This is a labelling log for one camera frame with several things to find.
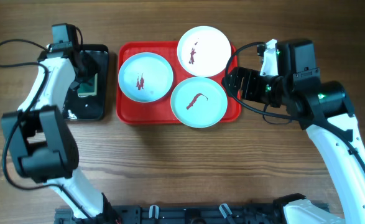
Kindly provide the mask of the green yellow sponge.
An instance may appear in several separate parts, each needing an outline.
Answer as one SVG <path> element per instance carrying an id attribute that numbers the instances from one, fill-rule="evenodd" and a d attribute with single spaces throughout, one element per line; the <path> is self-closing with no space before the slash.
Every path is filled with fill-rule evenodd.
<path id="1" fill-rule="evenodd" d="M 98 75 L 96 74 L 87 82 L 81 83 L 77 89 L 77 95 L 80 98 L 87 96 L 96 96 L 98 92 Z"/>

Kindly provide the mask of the black mounting rail base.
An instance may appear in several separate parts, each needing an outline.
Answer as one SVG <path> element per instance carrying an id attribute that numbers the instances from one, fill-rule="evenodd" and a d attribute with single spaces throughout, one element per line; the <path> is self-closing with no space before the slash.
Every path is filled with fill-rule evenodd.
<path id="1" fill-rule="evenodd" d="M 126 224 L 189 224 L 194 218 L 205 223 L 227 223 L 218 206 L 160 207 L 158 217 L 149 216 L 149 207 L 114 206 Z M 270 203 L 251 203 L 245 206 L 230 206 L 235 223 L 273 223 L 274 207 Z"/>

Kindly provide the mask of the light blue plate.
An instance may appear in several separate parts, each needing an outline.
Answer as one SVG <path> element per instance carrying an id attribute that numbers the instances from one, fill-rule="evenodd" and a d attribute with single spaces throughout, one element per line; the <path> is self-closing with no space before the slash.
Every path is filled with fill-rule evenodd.
<path id="1" fill-rule="evenodd" d="M 138 103 L 165 96 L 174 81 L 173 69 L 159 54 L 143 52 L 129 57 L 119 69 L 118 84 L 124 95 Z"/>

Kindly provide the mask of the light green plate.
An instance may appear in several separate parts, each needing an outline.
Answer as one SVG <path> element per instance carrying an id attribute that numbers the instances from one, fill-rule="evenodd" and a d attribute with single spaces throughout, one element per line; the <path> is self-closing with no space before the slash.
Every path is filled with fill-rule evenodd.
<path id="1" fill-rule="evenodd" d="M 224 89 L 214 80 L 193 77 L 175 87 L 170 106 L 182 124 L 207 128 L 221 121 L 228 108 L 228 99 Z"/>

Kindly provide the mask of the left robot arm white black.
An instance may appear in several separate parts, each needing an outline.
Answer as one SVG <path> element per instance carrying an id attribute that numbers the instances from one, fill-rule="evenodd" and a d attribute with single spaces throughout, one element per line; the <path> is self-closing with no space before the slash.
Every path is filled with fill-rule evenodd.
<path id="1" fill-rule="evenodd" d="M 34 189 L 50 188 L 70 207 L 74 223 L 121 223 L 104 193 L 78 167 L 79 152 L 67 125 L 68 111 L 78 119 L 101 119 L 106 100 L 109 50 L 84 44 L 72 24 L 52 26 L 53 42 L 42 47 L 37 78 L 24 102 L 5 113 L 2 162 L 12 161 Z"/>

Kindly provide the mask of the black plastic tray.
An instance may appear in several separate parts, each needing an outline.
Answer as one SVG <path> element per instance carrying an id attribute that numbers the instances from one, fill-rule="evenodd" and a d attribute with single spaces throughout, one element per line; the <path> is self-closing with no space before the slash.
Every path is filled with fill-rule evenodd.
<path id="1" fill-rule="evenodd" d="M 98 63 L 98 92 L 96 96 L 80 98 L 77 89 L 81 83 L 76 80 L 76 59 L 80 52 L 86 51 Z M 44 106 L 56 106 L 61 115 L 69 120 L 99 120 L 104 116 L 106 101 L 107 75 L 109 65 L 108 48 L 102 44 L 84 44 L 75 47 L 71 44 L 52 44 L 48 50 L 40 53 L 38 59 L 39 73 L 29 97 L 20 105 L 26 110 L 33 97 L 32 110 Z"/>

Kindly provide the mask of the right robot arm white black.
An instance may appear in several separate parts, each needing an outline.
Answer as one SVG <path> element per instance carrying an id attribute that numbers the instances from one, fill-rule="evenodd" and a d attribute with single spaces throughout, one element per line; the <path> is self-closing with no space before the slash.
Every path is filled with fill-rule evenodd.
<path id="1" fill-rule="evenodd" d="M 227 66 L 223 86 L 244 108 L 285 106 L 283 124 L 299 123 L 322 156 L 345 223 L 365 223 L 365 147 L 343 85 L 322 82 L 309 39 L 255 42 L 260 70 Z"/>

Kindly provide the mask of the white plate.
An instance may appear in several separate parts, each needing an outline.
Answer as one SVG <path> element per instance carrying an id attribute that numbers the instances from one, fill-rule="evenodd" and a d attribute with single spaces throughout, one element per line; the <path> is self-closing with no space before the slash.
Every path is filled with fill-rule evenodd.
<path id="1" fill-rule="evenodd" d="M 218 29 L 198 26 L 182 35 L 177 45 L 180 65 L 196 77 L 213 77 L 222 72 L 231 56 L 231 44 Z"/>

